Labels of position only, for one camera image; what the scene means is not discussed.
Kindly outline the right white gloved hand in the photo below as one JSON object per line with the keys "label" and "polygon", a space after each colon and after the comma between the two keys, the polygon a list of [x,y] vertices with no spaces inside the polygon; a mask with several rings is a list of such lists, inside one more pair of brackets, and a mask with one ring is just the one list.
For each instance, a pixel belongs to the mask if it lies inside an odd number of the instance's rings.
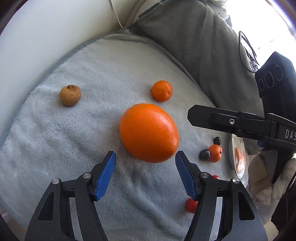
{"label": "right white gloved hand", "polygon": [[278,157],[277,151],[262,149],[248,167],[247,189],[263,224],[271,219],[295,173],[295,154],[292,154],[273,181]]}

